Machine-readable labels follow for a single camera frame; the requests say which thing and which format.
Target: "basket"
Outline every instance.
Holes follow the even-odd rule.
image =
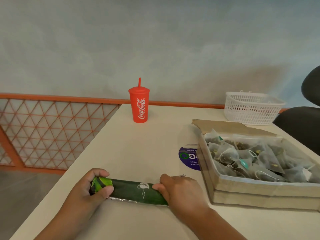
[[[286,102],[264,93],[226,92],[224,114],[245,125],[270,125]]]

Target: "floor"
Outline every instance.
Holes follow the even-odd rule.
[[[61,175],[0,171],[0,240],[9,240]]]

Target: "person's right hand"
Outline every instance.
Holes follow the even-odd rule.
[[[187,226],[211,210],[200,185],[190,177],[163,174],[152,188],[162,194],[174,215]]]

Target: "red cup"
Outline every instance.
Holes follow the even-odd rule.
[[[139,77],[138,87],[129,89],[131,109],[135,123],[145,123],[148,120],[150,89],[141,86],[141,77]]]

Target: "open box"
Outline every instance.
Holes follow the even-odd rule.
[[[222,138],[231,134],[268,137],[274,133],[246,127],[241,123],[226,121],[193,120],[201,130],[197,157],[212,203],[256,206],[264,208],[290,208],[320,211],[320,184],[267,182],[251,178],[232,177],[218,172],[205,141],[204,135],[214,129]],[[295,153],[318,163],[288,140],[282,139],[283,147],[294,148]]]

